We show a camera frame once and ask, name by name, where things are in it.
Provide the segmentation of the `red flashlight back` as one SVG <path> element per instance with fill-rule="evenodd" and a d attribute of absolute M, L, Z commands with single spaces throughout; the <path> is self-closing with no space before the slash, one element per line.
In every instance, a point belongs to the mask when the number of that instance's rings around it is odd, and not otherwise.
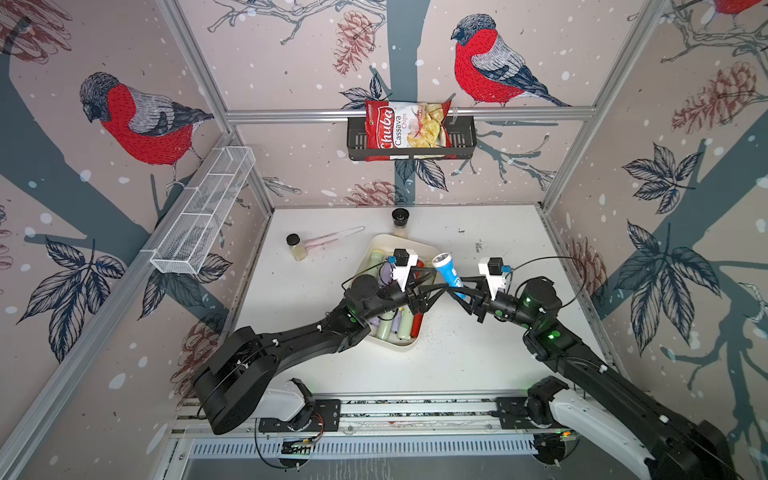
<path fill-rule="evenodd" d="M 411 338 L 416 339 L 419 337 L 422 322 L 423 322 L 423 313 L 418 313 L 414 315 L 413 324 L 411 328 Z"/>

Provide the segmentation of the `purple flashlight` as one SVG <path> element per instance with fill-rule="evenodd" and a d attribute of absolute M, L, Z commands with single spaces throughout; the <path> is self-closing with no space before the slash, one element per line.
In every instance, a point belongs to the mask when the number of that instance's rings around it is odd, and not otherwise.
<path fill-rule="evenodd" d="M 378 329 L 375 336 L 382 341 L 388 341 L 392 331 L 392 326 L 393 326 L 392 318 L 387 318 L 387 319 L 380 318 Z"/>
<path fill-rule="evenodd" d="M 392 320 L 391 337 L 400 339 L 402 337 L 402 334 L 400 333 L 401 328 L 402 328 L 402 311 L 399 310 Z"/>
<path fill-rule="evenodd" d="M 393 282 L 393 265 L 384 263 L 378 270 L 378 279 L 381 286 L 388 286 Z"/>

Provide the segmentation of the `blue flashlight back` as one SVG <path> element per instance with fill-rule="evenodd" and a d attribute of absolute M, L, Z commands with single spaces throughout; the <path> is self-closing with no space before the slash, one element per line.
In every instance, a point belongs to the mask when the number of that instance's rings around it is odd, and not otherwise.
<path fill-rule="evenodd" d="M 463 281 L 460 279 L 455 269 L 453 258 L 450 253 L 443 252 L 436 255 L 432 259 L 432 265 L 450 287 L 464 286 Z"/>

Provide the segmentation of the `cream plastic storage tray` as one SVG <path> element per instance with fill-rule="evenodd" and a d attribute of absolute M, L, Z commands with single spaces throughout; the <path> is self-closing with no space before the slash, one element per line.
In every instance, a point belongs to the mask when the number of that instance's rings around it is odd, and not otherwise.
<path fill-rule="evenodd" d="M 370 255 L 373 251 L 380 251 L 384 256 L 391 256 L 397 248 L 413 250 L 418 256 L 418 261 L 423 262 L 426 267 L 431 267 L 432 259 L 439 254 L 438 249 L 434 246 L 390 234 L 380 234 L 375 236 L 369 242 L 358 265 L 356 274 L 361 273 L 365 268 L 371 266 Z M 366 337 L 366 341 L 372 345 L 377 345 L 394 352 L 407 352 L 411 350 L 417 342 L 416 338 L 400 340 L 397 333 L 394 331 L 390 332 L 390 335 L 386 340 L 382 340 L 376 336 L 377 330 L 377 320 L 371 320 L 371 332 Z"/>

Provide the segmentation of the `green flashlight front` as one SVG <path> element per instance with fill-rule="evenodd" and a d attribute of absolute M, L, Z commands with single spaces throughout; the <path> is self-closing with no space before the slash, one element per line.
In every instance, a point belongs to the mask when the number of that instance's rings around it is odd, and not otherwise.
<path fill-rule="evenodd" d="M 400 309 L 400 324 L 397 329 L 397 337 L 400 341 L 410 341 L 412 339 L 411 331 L 414 323 L 414 314 L 409 307 Z"/>

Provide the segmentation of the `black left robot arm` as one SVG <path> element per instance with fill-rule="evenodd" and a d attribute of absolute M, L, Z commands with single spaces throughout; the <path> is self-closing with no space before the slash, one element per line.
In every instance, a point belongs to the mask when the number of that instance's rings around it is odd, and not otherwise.
<path fill-rule="evenodd" d="M 409 280 L 381 286 L 371 275 L 355 278 L 343 299 L 325 316 L 302 327 L 257 334 L 250 327 L 237 329 L 196 371 L 192 386 L 214 434 L 228 433 L 254 413 L 273 377 L 321 355 L 357 346 L 371 328 L 369 321 L 407 306 L 427 312 L 448 289 Z"/>

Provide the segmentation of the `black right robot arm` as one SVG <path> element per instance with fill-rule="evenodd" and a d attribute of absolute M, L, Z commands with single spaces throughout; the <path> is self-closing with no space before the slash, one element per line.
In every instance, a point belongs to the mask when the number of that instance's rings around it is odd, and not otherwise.
<path fill-rule="evenodd" d="M 639 479 L 736 479 L 725 435 L 693 423 L 645 393 L 602 361 L 558 319 L 563 307 L 553 282 L 535 277 L 520 293 L 492 292 L 484 278 L 472 289 L 448 284 L 409 288 L 410 306 L 425 312 L 442 293 L 470 315 L 491 314 L 524 328 L 529 353 L 553 371 L 541 382 L 551 420 L 586 437 Z"/>

